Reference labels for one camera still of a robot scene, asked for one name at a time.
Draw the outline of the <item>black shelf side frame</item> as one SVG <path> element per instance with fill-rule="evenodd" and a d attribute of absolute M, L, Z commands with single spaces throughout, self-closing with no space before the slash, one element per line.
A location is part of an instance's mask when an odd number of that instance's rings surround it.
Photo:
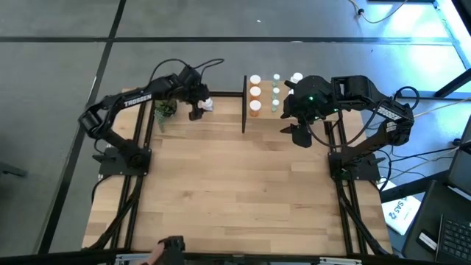
<path fill-rule="evenodd" d="M 241 131 L 244 134 L 247 123 L 247 75 L 244 75 L 242 90 L 242 114 L 241 114 Z"/>

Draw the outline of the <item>wooden shelf board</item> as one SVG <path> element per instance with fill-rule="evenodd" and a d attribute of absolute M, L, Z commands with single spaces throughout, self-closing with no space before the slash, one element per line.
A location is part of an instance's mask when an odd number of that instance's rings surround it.
<path fill-rule="evenodd" d="M 250 94 L 250 89 L 253 84 L 250 81 L 247 81 L 247 89 L 244 93 L 246 97 L 246 113 L 248 119 L 268 119 L 268 120 L 280 120 L 280 116 L 283 114 L 283 100 L 288 96 L 289 88 L 284 85 L 282 82 L 278 84 L 280 92 L 277 96 L 277 99 L 280 101 L 280 104 L 277 106 L 275 112 L 272 112 L 272 81 L 262 80 L 258 87 L 261 89 L 261 95 L 256 98 L 261 103 L 261 108 L 258 111 L 257 116 L 251 115 L 250 102 L 253 100 L 253 97 Z"/>

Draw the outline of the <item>black plant pot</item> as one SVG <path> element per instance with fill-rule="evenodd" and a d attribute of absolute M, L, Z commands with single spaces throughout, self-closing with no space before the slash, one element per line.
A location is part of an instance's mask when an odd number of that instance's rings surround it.
<path fill-rule="evenodd" d="M 156 101 L 155 115 L 168 118 L 177 112 L 177 101 L 174 99 Z"/>

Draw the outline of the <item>black aluminium table frame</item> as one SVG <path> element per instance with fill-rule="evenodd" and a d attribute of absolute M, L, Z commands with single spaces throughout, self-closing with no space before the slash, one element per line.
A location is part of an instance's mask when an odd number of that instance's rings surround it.
<path fill-rule="evenodd" d="M 214 99 L 190 121 L 181 104 L 164 128 L 150 107 L 121 111 L 113 129 L 152 150 L 138 207 L 123 221 L 118 246 L 148 251 L 183 236 L 196 253 L 344 255 L 336 187 L 327 147 L 295 146 L 286 121 L 241 120 L 242 97 Z"/>

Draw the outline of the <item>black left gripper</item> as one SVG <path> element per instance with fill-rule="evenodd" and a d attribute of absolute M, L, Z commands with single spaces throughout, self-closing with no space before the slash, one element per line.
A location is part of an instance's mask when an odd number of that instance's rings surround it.
<path fill-rule="evenodd" d="M 201 119 L 205 110 L 198 106 L 200 101 L 210 97 L 206 84 L 202 83 L 202 75 L 193 67 L 185 66 L 178 75 L 183 86 L 179 100 L 191 105 L 188 117 L 191 121 Z"/>

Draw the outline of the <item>person's hand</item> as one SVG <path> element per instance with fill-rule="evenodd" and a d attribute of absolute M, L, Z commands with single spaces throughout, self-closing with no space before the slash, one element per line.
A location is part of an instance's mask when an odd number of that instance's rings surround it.
<path fill-rule="evenodd" d="M 165 250 L 164 243 L 158 243 L 157 246 L 151 251 L 148 258 L 142 262 L 140 265 L 156 265 L 160 256 L 163 254 Z"/>

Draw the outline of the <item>black laptop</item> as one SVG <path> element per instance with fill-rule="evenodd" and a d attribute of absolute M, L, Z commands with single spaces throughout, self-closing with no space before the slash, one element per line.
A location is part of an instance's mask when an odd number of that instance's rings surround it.
<path fill-rule="evenodd" d="M 436 253 L 428 252 L 422 248 L 416 239 L 421 230 L 427 230 L 438 243 L 442 215 L 457 221 L 471 222 L 471 201 L 451 188 L 433 182 L 425 192 L 417 215 L 407 234 L 402 250 L 402 254 L 406 258 L 435 261 Z"/>

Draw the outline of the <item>silver metal bracket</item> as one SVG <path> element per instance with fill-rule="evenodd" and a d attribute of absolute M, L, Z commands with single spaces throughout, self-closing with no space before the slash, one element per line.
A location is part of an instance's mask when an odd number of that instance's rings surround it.
<path fill-rule="evenodd" d="M 118 254 L 113 265 L 139 265 L 148 259 L 149 253 Z"/>
<path fill-rule="evenodd" d="M 318 265 L 363 265 L 362 260 L 349 258 L 320 257 Z"/>

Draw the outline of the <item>white box blue print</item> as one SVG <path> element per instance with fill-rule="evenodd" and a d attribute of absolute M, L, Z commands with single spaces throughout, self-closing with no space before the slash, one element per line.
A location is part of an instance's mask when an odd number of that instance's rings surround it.
<path fill-rule="evenodd" d="M 413 222 L 420 204 L 421 202 L 413 196 L 383 202 L 381 207 L 387 226 L 404 236 Z"/>

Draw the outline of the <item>green artificial plant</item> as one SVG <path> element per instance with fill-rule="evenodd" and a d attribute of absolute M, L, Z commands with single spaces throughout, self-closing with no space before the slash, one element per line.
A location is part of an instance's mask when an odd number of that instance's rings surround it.
<path fill-rule="evenodd" d="M 159 128 L 160 128 L 160 131 L 161 131 L 162 133 L 164 133 L 164 132 L 165 132 L 165 123 L 166 123 L 166 120 L 167 120 L 168 118 L 164 118 L 164 117 L 161 117 L 161 116 L 156 116 L 155 114 L 154 114 L 154 116 L 155 116 L 155 119 L 156 119 L 156 121 L 157 121 L 157 124 L 158 124 L 158 126 L 159 126 Z"/>

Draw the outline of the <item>grey chair base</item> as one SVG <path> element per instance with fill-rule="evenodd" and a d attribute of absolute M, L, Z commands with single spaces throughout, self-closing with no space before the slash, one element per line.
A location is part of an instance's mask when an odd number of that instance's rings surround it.
<path fill-rule="evenodd" d="M 0 161 L 0 175 L 2 174 L 12 174 L 18 177 L 25 177 L 28 172 Z"/>

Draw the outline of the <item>black device white label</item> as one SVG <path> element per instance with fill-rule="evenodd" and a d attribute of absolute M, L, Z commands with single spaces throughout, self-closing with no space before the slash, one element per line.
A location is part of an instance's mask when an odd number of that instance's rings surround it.
<path fill-rule="evenodd" d="M 416 241 L 428 252 L 436 253 L 438 248 L 436 239 L 427 230 L 421 230 Z"/>

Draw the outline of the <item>black desk leg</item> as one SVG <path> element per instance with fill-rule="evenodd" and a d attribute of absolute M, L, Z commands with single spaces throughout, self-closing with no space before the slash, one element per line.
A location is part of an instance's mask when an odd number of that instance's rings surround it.
<path fill-rule="evenodd" d="M 428 177 L 421 178 L 419 180 L 412 181 L 410 183 L 395 186 L 380 192 L 380 200 L 382 203 L 391 202 L 404 197 L 412 196 L 425 192 L 432 181 L 438 183 L 446 183 L 449 171 L 442 171 Z"/>
<path fill-rule="evenodd" d="M 458 92 L 462 86 L 471 83 L 471 68 L 467 69 L 455 79 L 437 91 L 418 91 L 417 93 L 406 89 L 398 93 L 400 99 L 435 99 L 435 100 L 463 100 L 471 98 L 471 92 Z"/>

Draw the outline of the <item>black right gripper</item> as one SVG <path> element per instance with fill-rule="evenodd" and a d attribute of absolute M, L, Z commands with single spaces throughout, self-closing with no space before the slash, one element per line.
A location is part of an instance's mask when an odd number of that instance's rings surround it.
<path fill-rule="evenodd" d="M 333 147 L 321 140 L 311 128 L 315 121 L 326 119 L 333 112 L 333 85 L 317 75 L 307 76 L 297 84 L 286 80 L 285 85 L 292 93 L 285 98 L 285 110 L 280 118 L 295 118 L 297 123 L 290 124 L 280 132 L 290 134 L 292 142 L 304 148 L 312 145 L 312 138 L 323 146 Z"/>

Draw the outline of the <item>black keyboard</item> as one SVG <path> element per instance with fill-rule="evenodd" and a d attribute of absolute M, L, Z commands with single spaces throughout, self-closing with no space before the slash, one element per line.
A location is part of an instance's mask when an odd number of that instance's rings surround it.
<path fill-rule="evenodd" d="M 471 265 L 471 222 L 442 215 L 435 261 L 452 265 Z"/>

